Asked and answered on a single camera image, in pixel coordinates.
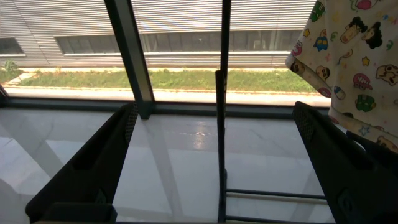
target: floor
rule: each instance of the floor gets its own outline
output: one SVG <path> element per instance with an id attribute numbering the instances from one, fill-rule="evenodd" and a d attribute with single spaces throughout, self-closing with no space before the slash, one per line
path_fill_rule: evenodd
<path id="1" fill-rule="evenodd" d="M 0 110 L 0 223 L 28 223 L 26 203 L 111 116 Z M 227 185 L 323 195 L 293 121 L 227 118 Z M 114 206 L 119 221 L 215 222 L 216 118 L 152 115 L 137 120 Z M 324 201 L 227 199 L 227 214 L 334 222 Z"/>

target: building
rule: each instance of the building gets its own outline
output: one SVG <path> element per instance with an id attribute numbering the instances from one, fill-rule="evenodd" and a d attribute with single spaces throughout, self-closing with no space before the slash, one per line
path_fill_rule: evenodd
<path id="1" fill-rule="evenodd" d="M 315 0 L 234 0 L 231 67 L 283 67 Z M 221 0 L 132 0 L 148 67 L 220 64 Z M 122 67 L 103 0 L 1 0 L 0 64 Z"/>

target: cartoon print fabric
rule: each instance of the cartoon print fabric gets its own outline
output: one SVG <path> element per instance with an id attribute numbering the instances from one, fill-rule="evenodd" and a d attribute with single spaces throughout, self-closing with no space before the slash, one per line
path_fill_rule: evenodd
<path id="1" fill-rule="evenodd" d="M 342 127 L 398 153 L 398 1 L 318 0 L 286 60 Z"/>

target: star print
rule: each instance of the star print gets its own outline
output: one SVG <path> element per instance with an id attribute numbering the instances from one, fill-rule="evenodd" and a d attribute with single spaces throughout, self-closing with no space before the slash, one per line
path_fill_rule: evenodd
<path id="1" fill-rule="evenodd" d="M 362 136 L 365 136 L 367 133 L 369 133 L 369 127 L 362 126 L 362 128 L 358 131 L 362 134 Z"/>
<path id="2" fill-rule="evenodd" d="M 325 59 L 326 59 L 326 62 L 330 61 L 330 53 L 328 53 L 328 55 L 325 57 Z"/>
<path id="3" fill-rule="evenodd" d="M 310 34 L 311 34 L 310 33 L 310 29 L 307 28 L 307 29 L 304 30 L 303 36 L 304 37 L 308 37 Z"/>
<path id="4" fill-rule="evenodd" d="M 370 60 L 368 59 L 367 56 L 365 56 L 365 58 L 362 58 L 362 65 L 363 66 L 369 66 L 369 62 L 370 62 Z"/>

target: black metal rack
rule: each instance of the black metal rack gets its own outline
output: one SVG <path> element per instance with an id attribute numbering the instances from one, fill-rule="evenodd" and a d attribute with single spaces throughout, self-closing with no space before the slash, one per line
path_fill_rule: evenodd
<path id="1" fill-rule="evenodd" d="M 220 178 L 220 197 L 218 204 L 218 222 L 236 220 L 244 222 L 273 222 L 288 223 L 282 220 L 269 220 L 262 218 L 236 217 L 226 215 L 227 193 L 269 195 L 277 197 L 309 198 L 326 200 L 322 195 L 292 194 L 283 192 L 266 192 L 258 190 L 229 189 L 227 188 L 227 171 L 225 169 L 225 117 L 226 117 L 226 90 L 228 80 L 228 52 L 229 52 L 229 27 L 231 20 L 231 0 L 223 0 L 222 26 L 221 26 L 221 65 L 216 71 L 216 101 L 217 101 L 217 128 L 218 128 L 218 168 Z"/>

